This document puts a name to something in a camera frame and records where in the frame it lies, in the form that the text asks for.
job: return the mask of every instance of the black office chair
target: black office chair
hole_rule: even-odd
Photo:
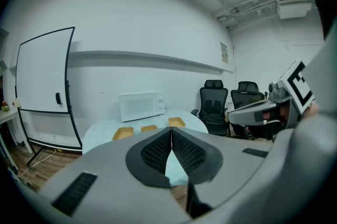
[[[257,83],[248,82],[248,81],[239,82],[239,87],[237,89],[243,92],[247,92],[247,91],[258,92],[259,91],[259,87]]]
[[[252,104],[254,102],[264,100],[264,94],[261,92],[243,92],[240,90],[232,90],[231,91],[232,101],[235,109],[241,108],[248,104]],[[247,132],[245,131],[245,127],[237,124],[232,124],[233,131],[239,137],[237,138],[248,138]]]
[[[228,136],[229,123],[225,122],[225,103],[228,89],[221,80],[207,80],[200,88],[201,108],[199,119],[205,124],[209,134]],[[191,112],[196,116],[198,109]]]

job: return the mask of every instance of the white wall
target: white wall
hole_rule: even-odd
[[[316,9],[304,18],[272,16],[230,32],[234,45],[236,87],[253,81],[261,92],[276,81],[298,57],[308,64],[324,44]]]
[[[15,64],[20,43],[60,28],[75,26],[71,51],[136,51],[180,57],[234,70],[228,32],[187,0],[12,0],[0,27],[9,32],[5,56]],[[221,62],[220,42],[229,63]],[[200,107],[199,89],[207,79],[234,88],[234,75],[205,66],[145,57],[91,53],[72,55],[68,66],[70,95],[80,136],[96,121],[119,118],[118,95],[163,91],[169,108],[190,112]],[[4,72],[4,95],[14,99],[15,78]],[[72,135],[58,115],[24,115],[29,132]]]

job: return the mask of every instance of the wooden floor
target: wooden floor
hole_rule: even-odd
[[[39,147],[33,147],[35,151],[39,150]],[[27,170],[27,162],[33,156],[33,154],[29,154],[26,147],[21,147],[20,145],[16,147],[8,146],[7,148],[15,164],[19,168],[18,177],[23,180],[23,182],[30,184],[30,188],[35,191],[39,190],[55,173],[81,156],[79,154],[70,154],[64,152],[56,152],[54,155],[52,155],[55,151],[49,149],[43,150],[33,160],[31,166],[50,155],[52,156],[48,157],[46,160],[42,161],[35,167]],[[185,210],[187,202],[187,186],[172,187],[171,194],[179,203],[179,205]]]

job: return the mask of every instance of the black mesh pad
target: black mesh pad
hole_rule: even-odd
[[[172,150],[191,184],[212,180],[223,162],[220,150],[209,143],[172,128]]]
[[[161,135],[141,151],[142,160],[151,168],[165,174],[166,162],[171,152],[171,134]]]
[[[132,146],[125,157],[129,172],[150,187],[170,188],[165,176],[167,158],[171,153],[171,128]]]
[[[212,180],[222,166],[219,149],[179,128],[166,128],[135,144],[126,154],[129,172],[144,185],[169,188],[165,176],[167,158],[173,149],[191,184]]]

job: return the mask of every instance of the white table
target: white table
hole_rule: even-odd
[[[170,109],[166,110],[166,112],[162,115],[130,122],[123,123],[116,120],[98,121],[93,124],[86,132],[82,141],[82,153],[85,154],[98,145],[112,141],[112,137],[117,129],[123,126],[133,127],[134,135],[138,135],[141,134],[141,128],[143,126],[156,125],[158,128],[165,128],[169,126],[169,118],[171,117],[180,117],[185,122],[186,128],[208,134],[206,126],[199,118],[185,111]],[[167,159],[165,175],[170,179],[170,184],[172,186],[179,186],[182,184],[187,184],[188,182],[189,178],[179,164],[178,159],[175,157],[173,151],[171,151]]]
[[[21,125],[19,123],[19,118],[18,118],[18,112],[17,110],[10,110],[8,112],[4,112],[4,111],[0,111],[0,125],[9,121],[9,120],[13,120],[13,123],[15,122],[17,127],[18,127],[18,131],[20,132],[21,134],[21,137],[27,147],[27,150],[28,152],[31,154],[33,153],[32,151],[32,148],[29,146],[29,143],[27,142],[27,139],[26,139],[26,136],[25,134],[23,133],[23,131],[21,130]],[[9,129],[9,132],[11,133],[11,136],[12,136],[12,139],[15,143],[15,145],[17,145],[17,141],[15,139],[15,136],[14,134],[12,133],[12,131]],[[2,154],[6,154],[8,159],[10,160],[11,164],[18,170],[14,160],[12,159],[11,155],[9,154],[9,151],[7,150],[7,147],[4,143],[4,140],[2,139],[2,136],[0,134],[0,143],[1,143],[1,146],[2,148],[4,149],[5,152],[2,152]]]

